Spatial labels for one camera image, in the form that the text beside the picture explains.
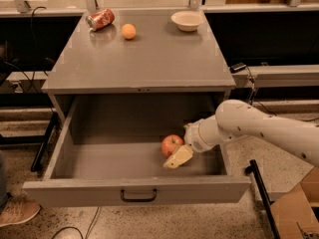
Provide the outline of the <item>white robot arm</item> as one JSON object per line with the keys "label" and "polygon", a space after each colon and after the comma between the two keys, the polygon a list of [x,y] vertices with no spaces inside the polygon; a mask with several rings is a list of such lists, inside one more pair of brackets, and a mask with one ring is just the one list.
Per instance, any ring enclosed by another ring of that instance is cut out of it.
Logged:
{"label": "white robot arm", "polygon": [[213,116],[188,123],[184,128],[184,144],[174,149],[163,164],[165,168],[178,168],[195,153],[207,152],[244,135],[259,137],[319,166],[318,124],[268,115],[242,101],[227,100]]}

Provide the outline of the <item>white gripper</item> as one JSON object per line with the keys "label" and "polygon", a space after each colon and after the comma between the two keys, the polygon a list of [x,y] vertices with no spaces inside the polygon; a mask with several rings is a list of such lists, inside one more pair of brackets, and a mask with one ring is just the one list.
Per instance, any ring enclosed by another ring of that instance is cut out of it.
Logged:
{"label": "white gripper", "polygon": [[193,152],[202,153],[228,141],[229,133],[222,129],[215,116],[200,119],[184,126],[185,145],[177,147],[163,164],[164,168],[175,169],[192,159]]}

